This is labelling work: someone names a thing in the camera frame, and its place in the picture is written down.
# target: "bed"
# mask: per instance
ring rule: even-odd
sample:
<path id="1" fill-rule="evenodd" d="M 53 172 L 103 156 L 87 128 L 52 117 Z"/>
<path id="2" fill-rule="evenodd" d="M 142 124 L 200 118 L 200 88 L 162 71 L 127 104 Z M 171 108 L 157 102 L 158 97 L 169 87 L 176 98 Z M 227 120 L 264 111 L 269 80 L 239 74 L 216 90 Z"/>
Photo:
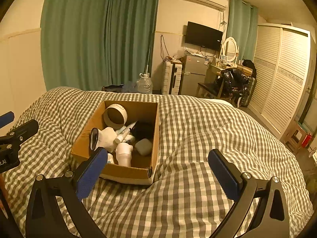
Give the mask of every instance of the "bed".
<path id="1" fill-rule="evenodd" d="M 103 100 L 159 103 L 159 156 L 149 187 L 99 178 L 82 202 L 107 237 L 209 237 L 233 202 L 225 196 L 207 163 L 211 149 L 255 178 L 278 176 L 286 195 L 290 237 L 313 213 L 303 174 L 292 153 L 252 117 L 230 105 L 189 96 L 118 94 L 61 87 L 34 102 L 18 119 L 39 131 L 23 143 L 20 165 L 3 174 L 15 220 L 25 233 L 26 208 L 35 176 L 62 176 L 77 166 L 70 151 Z M 58 198 L 70 231 L 77 230 Z M 239 234 L 256 208 L 255 199 Z"/>

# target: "red bottle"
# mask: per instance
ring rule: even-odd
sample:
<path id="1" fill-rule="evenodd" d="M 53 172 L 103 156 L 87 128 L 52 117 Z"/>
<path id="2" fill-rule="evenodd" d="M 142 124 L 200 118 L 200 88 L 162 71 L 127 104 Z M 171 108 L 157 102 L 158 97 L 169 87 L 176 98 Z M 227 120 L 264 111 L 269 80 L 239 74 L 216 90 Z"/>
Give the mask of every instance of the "red bottle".
<path id="1" fill-rule="evenodd" d="M 308 134 L 306 135 L 306 138 L 304 139 L 304 141 L 303 141 L 303 143 L 302 143 L 302 147 L 303 147 L 303 148 L 306 148 L 311 139 L 312 139 L 312 136 L 311 136 L 310 133 L 308 133 Z"/>

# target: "plastic stool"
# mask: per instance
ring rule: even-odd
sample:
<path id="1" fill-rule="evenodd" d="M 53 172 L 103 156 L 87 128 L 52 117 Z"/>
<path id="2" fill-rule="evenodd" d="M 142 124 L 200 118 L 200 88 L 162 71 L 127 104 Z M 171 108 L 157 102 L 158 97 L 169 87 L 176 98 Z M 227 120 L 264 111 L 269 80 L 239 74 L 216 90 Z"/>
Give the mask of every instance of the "plastic stool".
<path id="1" fill-rule="evenodd" d="M 302 134 L 300 139 L 296 137 L 296 135 L 299 132 Z M 304 127 L 300 123 L 293 121 L 290 123 L 290 125 L 286 129 L 280 141 L 284 145 L 288 145 L 288 146 L 290 145 L 291 148 L 293 149 L 292 153 L 296 155 L 298 150 L 302 147 L 302 143 L 304 139 L 306 138 L 306 135 L 307 135 L 307 131 L 304 130 Z"/>

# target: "white plastic bottle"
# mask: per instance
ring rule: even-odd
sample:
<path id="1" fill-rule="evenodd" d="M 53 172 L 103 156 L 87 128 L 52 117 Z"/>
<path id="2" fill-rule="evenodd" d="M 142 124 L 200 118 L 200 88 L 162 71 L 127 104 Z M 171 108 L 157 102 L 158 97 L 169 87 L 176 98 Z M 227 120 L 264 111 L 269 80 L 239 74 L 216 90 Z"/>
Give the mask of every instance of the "white plastic bottle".
<path id="1" fill-rule="evenodd" d="M 153 83 L 148 73 L 140 73 L 140 79 L 137 81 L 137 91 L 143 94 L 152 94 Z"/>

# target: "black tv screen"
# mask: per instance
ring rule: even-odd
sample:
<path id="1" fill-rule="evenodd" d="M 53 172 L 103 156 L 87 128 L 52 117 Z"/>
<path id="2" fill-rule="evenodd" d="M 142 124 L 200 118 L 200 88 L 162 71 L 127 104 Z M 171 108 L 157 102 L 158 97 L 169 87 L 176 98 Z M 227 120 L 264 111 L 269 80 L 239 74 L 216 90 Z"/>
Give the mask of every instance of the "black tv screen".
<path id="1" fill-rule="evenodd" d="M 219 51 L 222 32 L 204 25 L 188 22 L 185 43 Z"/>

